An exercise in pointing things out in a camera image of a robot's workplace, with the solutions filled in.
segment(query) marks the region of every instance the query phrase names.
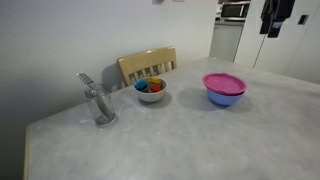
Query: glass jar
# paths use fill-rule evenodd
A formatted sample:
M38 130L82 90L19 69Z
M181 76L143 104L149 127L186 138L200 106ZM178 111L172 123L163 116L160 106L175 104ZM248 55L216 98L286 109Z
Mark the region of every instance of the glass jar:
M85 95L93 119L97 124L110 124L115 120L115 111L110 93L103 84L96 84L95 90L86 88Z

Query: table edge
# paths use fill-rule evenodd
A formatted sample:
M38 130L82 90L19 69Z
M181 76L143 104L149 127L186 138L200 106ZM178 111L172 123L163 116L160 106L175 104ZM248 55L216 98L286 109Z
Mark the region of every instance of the table edge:
M26 127L26 140L24 145L24 168L23 168L23 179L28 180L29 173L29 126Z

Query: purple bowl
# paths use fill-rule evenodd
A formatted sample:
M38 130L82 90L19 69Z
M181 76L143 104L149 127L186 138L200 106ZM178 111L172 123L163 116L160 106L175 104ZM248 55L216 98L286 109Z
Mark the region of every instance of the purple bowl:
M207 93L208 93L209 99L211 99L213 102L217 104L224 105L224 106L230 106L235 104L241 99L241 97L244 94L243 92L242 94L239 94L239 95L228 96L228 95L216 93L210 90L209 88L207 88Z

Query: bowl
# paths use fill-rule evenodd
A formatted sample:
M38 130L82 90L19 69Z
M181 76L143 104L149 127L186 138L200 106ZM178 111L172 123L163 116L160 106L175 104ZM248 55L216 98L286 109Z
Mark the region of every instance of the bowl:
M148 79L150 79L150 77L142 78L142 79L148 81ZM163 80L163 79L161 79L161 81L162 81L162 83L161 83L162 90L159 91L159 92L146 93L146 92L138 91L136 88L134 88L134 91L138 95L139 99L141 99L142 101L145 101L145 102L156 102L156 101L159 101L161 98L164 97L164 95L166 94L166 91L167 91L167 82L165 80Z
M243 80L227 73L210 73L202 81L208 89L224 95L239 95L247 89Z
M224 105L224 106L230 106L238 102L241 97L243 96L244 92L238 95L224 95L219 94L217 92L212 91L211 89L207 88L207 93L209 96L209 99L213 102Z

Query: white bowl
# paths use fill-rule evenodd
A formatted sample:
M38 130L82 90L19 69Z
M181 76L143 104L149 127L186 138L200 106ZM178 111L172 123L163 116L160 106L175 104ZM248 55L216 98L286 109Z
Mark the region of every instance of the white bowl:
M163 79L161 79L161 81L162 81L162 86L164 88L161 91L156 92L156 93L144 93L144 92L136 90L136 88L134 88L134 86L133 86L133 89L137 93L139 99L141 99L142 101L156 102L156 101L159 101L161 98L163 98L163 96L165 95L165 93L167 91L167 82Z

